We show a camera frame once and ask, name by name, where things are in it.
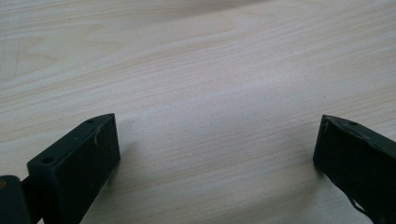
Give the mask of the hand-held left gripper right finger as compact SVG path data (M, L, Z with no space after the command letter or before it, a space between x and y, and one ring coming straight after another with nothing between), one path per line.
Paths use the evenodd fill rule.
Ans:
M396 224L396 142L324 115L313 162L374 224Z

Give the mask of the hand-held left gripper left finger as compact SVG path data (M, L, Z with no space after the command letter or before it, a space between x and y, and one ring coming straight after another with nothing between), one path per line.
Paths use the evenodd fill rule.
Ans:
M120 162L116 119L88 119L27 163L32 220L79 224Z

